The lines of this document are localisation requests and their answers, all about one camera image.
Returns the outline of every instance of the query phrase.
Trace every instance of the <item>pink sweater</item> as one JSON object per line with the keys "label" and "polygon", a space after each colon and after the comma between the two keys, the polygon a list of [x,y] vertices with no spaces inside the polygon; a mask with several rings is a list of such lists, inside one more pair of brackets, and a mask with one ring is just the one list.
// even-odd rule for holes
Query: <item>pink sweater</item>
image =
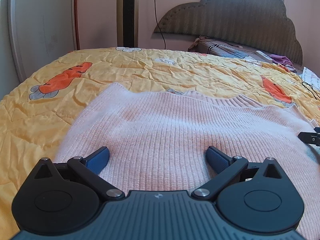
{"label": "pink sweater", "polygon": [[319,240],[320,155],[297,137],[315,125],[296,106],[281,109],[243,95],[219,99],[196,91],[136,94],[113,83],[82,111],[54,161],[107,146],[110,160],[100,176],[128,193],[199,187],[214,176],[204,158],[208,146],[251,162],[272,156],[305,203],[298,231]]}

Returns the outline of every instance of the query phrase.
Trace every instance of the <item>yellow bedsheet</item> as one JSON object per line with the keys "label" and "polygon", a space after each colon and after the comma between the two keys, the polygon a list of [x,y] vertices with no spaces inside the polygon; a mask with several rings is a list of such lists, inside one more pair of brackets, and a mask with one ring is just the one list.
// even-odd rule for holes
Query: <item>yellow bedsheet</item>
{"label": "yellow bedsheet", "polygon": [[33,166],[43,156],[54,159],[80,111],[112,82],[132,92],[171,88],[223,98],[244,94],[266,105],[297,104],[306,117],[320,121],[320,103],[301,79],[273,64],[156,49],[70,52],[0,102],[0,239],[18,231],[11,202]]}

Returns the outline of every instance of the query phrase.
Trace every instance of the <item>headboard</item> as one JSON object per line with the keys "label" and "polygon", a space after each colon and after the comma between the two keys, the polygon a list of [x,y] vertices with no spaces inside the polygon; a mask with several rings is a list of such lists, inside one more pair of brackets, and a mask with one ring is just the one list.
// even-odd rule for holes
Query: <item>headboard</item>
{"label": "headboard", "polygon": [[160,20],[163,33],[202,35],[287,56],[302,65],[302,49],[282,0],[200,0],[178,5]]}

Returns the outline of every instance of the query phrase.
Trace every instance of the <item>black cord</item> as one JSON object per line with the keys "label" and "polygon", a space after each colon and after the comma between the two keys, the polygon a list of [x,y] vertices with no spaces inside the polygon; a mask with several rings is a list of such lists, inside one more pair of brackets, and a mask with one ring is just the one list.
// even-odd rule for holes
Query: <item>black cord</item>
{"label": "black cord", "polygon": [[313,89],[312,85],[308,84],[307,82],[302,82],[302,86],[304,86],[304,88],[306,88],[307,90],[309,90],[316,100],[319,100],[318,98],[316,98],[315,94],[314,94],[309,88],[307,88],[304,84],[310,86],[311,89],[313,90],[313,92],[316,93],[316,95],[318,96],[318,98],[320,98],[320,96],[318,95],[318,93]]}
{"label": "black cord", "polygon": [[162,39],[163,39],[163,41],[164,41],[164,49],[166,49],[167,45],[165,44],[164,36],[163,36],[162,31],[161,31],[161,29],[160,29],[160,26],[159,26],[159,24],[158,24],[158,19],[157,19],[157,10],[156,10],[156,0],[155,0],[155,15],[156,15],[156,22],[157,22],[157,26],[158,26],[158,28],[159,28],[159,30],[160,30],[160,33],[161,33]]}

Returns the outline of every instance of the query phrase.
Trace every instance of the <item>blue gripper pad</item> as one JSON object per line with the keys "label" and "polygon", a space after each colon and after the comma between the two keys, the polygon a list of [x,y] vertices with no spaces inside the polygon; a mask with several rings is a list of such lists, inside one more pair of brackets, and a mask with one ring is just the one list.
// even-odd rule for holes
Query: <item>blue gripper pad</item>
{"label": "blue gripper pad", "polygon": [[231,157],[224,154],[214,146],[210,146],[205,155],[207,162],[217,174],[228,168],[233,163],[233,159]]}
{"label": "blue gripper pad", "polygon": [[107,166],[110,158],[110,152],[107,147],[103,146],[94,153],[81,160],[81,163],[90,171],[99,175],[99,173]]}

